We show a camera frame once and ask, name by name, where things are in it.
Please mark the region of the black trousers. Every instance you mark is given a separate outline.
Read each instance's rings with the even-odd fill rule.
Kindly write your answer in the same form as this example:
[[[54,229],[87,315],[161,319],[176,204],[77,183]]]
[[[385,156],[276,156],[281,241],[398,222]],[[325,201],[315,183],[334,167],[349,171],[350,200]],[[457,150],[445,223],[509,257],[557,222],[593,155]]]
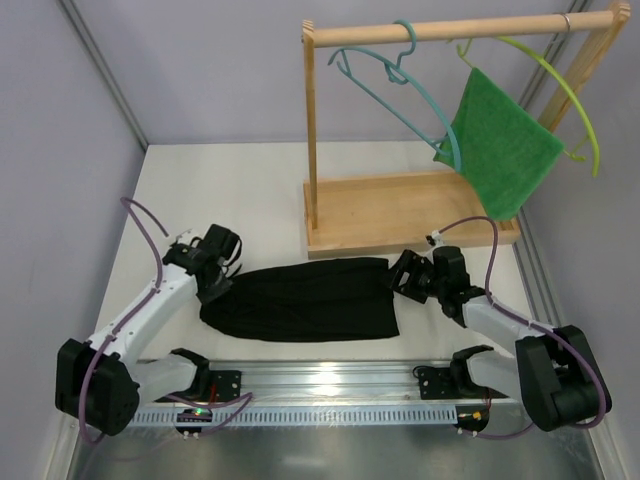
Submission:
[[[388,339],[399,335],[388,261],[358,257],[246,272],[200,308],[200,320],[231,337],[280,343]]]

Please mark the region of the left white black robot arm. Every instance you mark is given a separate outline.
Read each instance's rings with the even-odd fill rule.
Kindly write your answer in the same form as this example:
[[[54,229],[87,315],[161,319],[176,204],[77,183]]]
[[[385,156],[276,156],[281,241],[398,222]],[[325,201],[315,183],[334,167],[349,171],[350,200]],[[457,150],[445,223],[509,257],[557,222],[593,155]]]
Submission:
[[[166,254],[156,255],[157,274],[114,320],[86,341],[69,339],[57,354],[57,410],[82,427],[115,436],[139,407],[177,396],[203,402],[210,398],[214,373],[204,356],[185,348],[141,362],[147,345],[187,303],[206,306],[227,293],[227,275],[242,251],[240,236],[217,224],[202,237],[181,237]]]

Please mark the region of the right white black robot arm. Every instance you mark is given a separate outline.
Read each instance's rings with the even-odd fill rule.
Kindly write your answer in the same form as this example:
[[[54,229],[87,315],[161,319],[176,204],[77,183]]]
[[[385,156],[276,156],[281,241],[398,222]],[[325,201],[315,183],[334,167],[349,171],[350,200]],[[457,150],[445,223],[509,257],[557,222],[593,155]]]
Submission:
[[[461,397],[504,395],[546,432],[610,412],[611,396],[584,332],[527,320],[500,304],[471,282],[460,248],[440,246],[428,256],[405,250],[386,284],[420,304],[436,299],[447,318],[490,339],[453,354],[446,378]]]

